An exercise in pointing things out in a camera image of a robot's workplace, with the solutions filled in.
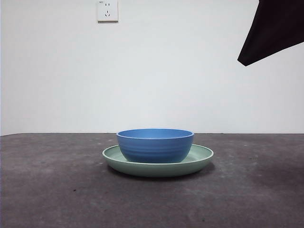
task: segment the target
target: black cloth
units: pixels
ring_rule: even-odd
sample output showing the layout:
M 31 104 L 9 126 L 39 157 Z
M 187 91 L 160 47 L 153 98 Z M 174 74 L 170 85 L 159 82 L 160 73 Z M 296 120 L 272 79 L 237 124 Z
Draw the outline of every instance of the black cloth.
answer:
M 260 0 L 238 61 L 248 66 L 304 42 L 304 0 Z

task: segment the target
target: ribbed bowl exterior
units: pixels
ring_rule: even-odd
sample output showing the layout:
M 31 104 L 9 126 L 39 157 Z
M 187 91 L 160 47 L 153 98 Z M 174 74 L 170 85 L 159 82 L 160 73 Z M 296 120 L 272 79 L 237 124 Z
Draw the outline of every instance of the ribbed bowl exterior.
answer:
M 193 135 L 173 139 L 135 139 L 117 135 L 124 157 L 130 162 L 181 162 L 189 153 Z

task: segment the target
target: plate rim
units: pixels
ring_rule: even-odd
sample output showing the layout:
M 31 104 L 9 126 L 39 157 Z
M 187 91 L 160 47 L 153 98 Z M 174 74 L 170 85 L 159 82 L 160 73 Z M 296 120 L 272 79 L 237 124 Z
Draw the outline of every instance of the plate rim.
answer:
M 202 148 L 205 148 L 207 149 L 208 151 L 211 152 L 211 155 L 206 157 L 206 158 L 203 158 L 203 159 L 199 159 L 199 160 L 196 160 L 196 161 L 188 161 L 188 162 L 174 162 L 174 163 L 144 163 L 144 162 L 133 162 L 133 161 L 120 161 L 120 160 L 116 160 L 116 159 L 113 159 L 113 158 L 110 158 L 109 156 L 107 156 L 105 154 L 105 152 L 111 148 L 114 148 L 114 147 L 119 147 L 119 145 L 114 145 L 114 146 L 110 146 L 108 148 L 105 148 L 103 151 L 102 151 L 102 156 L 105 158 L 105 159 L 109 159 L 109 160 L 112 160 L 112 161 L 116 161 L 116 162 L 122 162 L 122 163 L 126 163 L 126 164 L 135 164 L 135 165 L 181 165 L 181 164 L 190 164 L 190 163 L 196 163 L 196 162 L 202 162 L 204 160 L 208 160 L 210 158 L 213 157 L 214 155 L 214 152 L 213 150 L 211 150 L 210 148 L 206 147 L 206 146 L 202 146 L 202 145 L 197 145 L 197 144 L 192 144 L 191 146 L 198 146 L 198 147 L 202 147 Z

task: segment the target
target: white outlet plate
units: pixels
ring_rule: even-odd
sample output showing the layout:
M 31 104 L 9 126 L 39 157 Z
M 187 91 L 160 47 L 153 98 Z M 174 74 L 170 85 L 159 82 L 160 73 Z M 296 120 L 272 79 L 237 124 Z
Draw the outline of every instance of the white outlet plate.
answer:
M 118 22 L 118 0 L 100 0 L 97 3 L 97 21 Z

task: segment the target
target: green plate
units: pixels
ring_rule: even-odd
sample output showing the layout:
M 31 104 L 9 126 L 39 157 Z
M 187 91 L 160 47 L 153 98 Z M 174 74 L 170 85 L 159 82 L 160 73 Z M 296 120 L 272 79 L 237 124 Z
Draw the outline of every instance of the green plate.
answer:
M 113 169 L 141 177 L 174 177 L 201 170 L 212 159 L 213 151 L 207 147 L 192 144 L 187 157 L 179 163 L 139 163 L 125 159 L 118 145 L 103 151 L 103 157 Z

